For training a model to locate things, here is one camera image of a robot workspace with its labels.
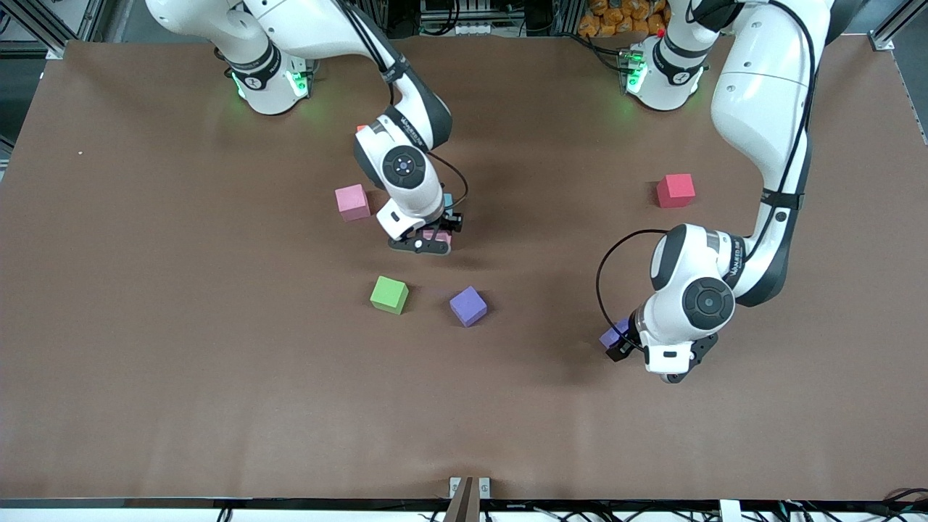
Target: green led light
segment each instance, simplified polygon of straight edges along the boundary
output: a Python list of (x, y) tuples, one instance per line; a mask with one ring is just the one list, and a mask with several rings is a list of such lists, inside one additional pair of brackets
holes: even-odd
[(306, 89), (306, 82), (303, 80), (302, 76), (297, 72), (289, 72), (287, 74), (287, 80), (290, 82), (290, 87), (293, 88), (293, 94), (298, 98), (306, 96), (309, 92)]
[(242, 90), (241, 82), (238, 80), (238, 77), (235, 73), (232, 73), (232, 80), (235, 81), (235, 85), (238, 88), (238, 97), (245, 99), (245, 92)]
[(648, 64), (642, 64), (641, 68), (635, 72), (632, 72), (628, 76), (628, 92), (637, 93), (641, 90), (641, 84), (644, 82), (645, 76), (648, 75)]

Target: red cube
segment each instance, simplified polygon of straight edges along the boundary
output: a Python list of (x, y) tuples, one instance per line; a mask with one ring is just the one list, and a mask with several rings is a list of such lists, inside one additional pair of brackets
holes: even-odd
[(696, 197), (689, 174), (668, 174), (657, 184), (657, 202), (661, 208), (680, 208)]

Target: metal frame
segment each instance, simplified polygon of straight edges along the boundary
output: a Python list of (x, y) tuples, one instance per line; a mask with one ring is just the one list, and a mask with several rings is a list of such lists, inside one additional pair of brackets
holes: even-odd
[(870, 31), (870, 45), (874, 51), (890, 51), (896, 48), (893, 45), (893, 36), (909, 22), (915, 20), (926, 7), (928, 0), (908, 0), (896, 8), (892, 14), (886, 17), (886, 20), (880, 22), (880, 25), (873, 31)]
[(60, 59), (68, 40), (94, 41), (101, 36), (102, 19), (113, 0), (89, 0), (77, 31), (39, 0), (0, 0), (4, 11), (25, 29), (35, 42), (3, 42), (0, 57)]
[(0, 134), (0, 150), (6, 152), (7, 154), (13, 153), (13, 146), (16, 145), (16, 141), (9, 139), (8, 137)]
[(387, 17), (390, 14), (390, 0), (352, 0), (352, 3), (367, 13), (374, 20), (374, 23), (386, 33)]
[[(525, 20), (522, 11), (506, 12), (492, 6), (490, 0), (459, 0), (452, 2), (445, 0), (443, 4), (459, 4), (460, 14), (458, 23), (481, 23), (493, 27), (509, 26), (519, 27)], [(448, 22), (449, 9), (429, 8), (426, 0), (419, 0), (419, 20), (421, 28), (427, 31), (438, 31)]]

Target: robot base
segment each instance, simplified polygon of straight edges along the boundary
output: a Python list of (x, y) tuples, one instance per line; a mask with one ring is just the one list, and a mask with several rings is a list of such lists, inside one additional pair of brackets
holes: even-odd
[(624, 75), (625, 92), (641, 100), (641, 103), (656, 111), (672, 111), (680, 108), (699, 87), (703, 68), (691, 78), (677, 78), (684, 83), (672, 85), (666, 76), (653, 63), (654, 46), (660, 41), (657, 36), (649, 36), (643, 42), (629, 48), (631, 53), (640, 53), (643, 60), (637, 72)]
[(267, 115), (281, 114), (289, 111), (303, 98), (309, 98), (313, 90), (313, 79), (318, 70), (318, 61), (295, 58), (281, 51), (281, 58), (287, 67), (281, 67), (267, 85), (260, 90), (248, 86), (249, 78), (241, 82), (235, 73), (232, 79), (238, 86), (238, 96), (251, 106), (255, 112)]

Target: pink cube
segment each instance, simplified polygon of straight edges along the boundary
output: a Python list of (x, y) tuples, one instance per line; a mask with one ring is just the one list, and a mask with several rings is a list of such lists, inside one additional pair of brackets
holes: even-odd
[[(422, 237), (427, 240), (430, 240), (432, 238), (432, 230), (423, 230)], [(451, 233), (448, 232), (447, 230), (439, 230), (438, 238), (436, 239), (438, 241), (444, 241), (450, 245), (451, 244)]]
[(335, 200), (339, 204), (339, 213), (345, 221), (353, 221), (370, 215), (367, 194), (361, 185), (335, 190)]
[(680, 208), (696, 197), (689, 174), (668, 174), (657, 184), (657, 202), (661, 208)]

